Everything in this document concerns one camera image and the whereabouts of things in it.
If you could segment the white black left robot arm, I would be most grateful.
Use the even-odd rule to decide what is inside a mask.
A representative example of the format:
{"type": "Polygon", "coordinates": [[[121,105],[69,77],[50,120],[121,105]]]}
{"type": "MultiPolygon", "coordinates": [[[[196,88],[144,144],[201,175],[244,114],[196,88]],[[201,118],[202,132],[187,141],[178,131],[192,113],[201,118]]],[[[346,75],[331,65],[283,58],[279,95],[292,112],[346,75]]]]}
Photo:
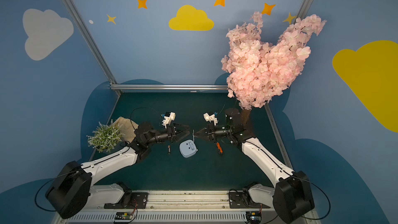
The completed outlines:
{"type": "Polygon", "coordinates": [[[119,151],[90,162],[78,164],[72,161],[64,166],[45,194],[63,219],[73,217],[85,207],[131,206],[131,190],[124,183],[105,186],[98,186],[96,183],[145,159],[153,144],[181,141],[189,135],[190,128],[187,125],[170,123],[165,128],[156,130],[150,122],[143,122],[134,133],[133,141],[119,151]]]}

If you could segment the white alarm device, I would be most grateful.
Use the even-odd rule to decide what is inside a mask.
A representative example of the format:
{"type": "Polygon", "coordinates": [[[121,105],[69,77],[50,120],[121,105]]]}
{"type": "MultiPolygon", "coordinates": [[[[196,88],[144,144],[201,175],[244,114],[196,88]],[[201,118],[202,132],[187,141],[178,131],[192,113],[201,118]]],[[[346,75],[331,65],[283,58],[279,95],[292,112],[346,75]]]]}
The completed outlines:
{"type": "Polygon", "coordinates": [[[196,144],[193,140],[186,140],[179,145],[180,153],[184,158],[189,158],[198,152],[196,144]]]}

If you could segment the orange black screwdriver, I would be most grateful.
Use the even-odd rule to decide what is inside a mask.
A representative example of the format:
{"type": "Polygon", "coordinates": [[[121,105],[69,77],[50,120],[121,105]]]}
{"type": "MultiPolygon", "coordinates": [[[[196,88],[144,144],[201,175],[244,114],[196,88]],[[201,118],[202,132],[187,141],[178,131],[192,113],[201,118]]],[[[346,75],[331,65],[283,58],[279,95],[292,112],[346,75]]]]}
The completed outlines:
{"type": "Polygon", "coordinates": [[[222,147],[219,142],[216,142],[216,146],[217,146],[217,150],[218,150],[219,154],[223,155],[223,150],[222,150],[222,147]]]}

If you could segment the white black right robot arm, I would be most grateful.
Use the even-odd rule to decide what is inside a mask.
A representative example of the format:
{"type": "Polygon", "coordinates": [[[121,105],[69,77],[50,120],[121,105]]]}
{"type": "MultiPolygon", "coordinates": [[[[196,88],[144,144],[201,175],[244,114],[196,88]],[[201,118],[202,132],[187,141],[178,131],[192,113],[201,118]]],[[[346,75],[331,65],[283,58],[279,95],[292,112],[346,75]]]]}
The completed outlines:
{"type": "Polygon", "coordinates": [[[206,127],[196,132],[196,137],[216,142],[227,138],[248,156],[268,177],[272,188],[254,184],[247,190],[251,200],[273,208],[281,220],[290,224],[315,208],[309,178],[302,171],[293,169],[279,161],[259,139],[247,129],[236,108],[228,108],[226,124],[219,125],[216,113],[205,113],[206,127]]]}

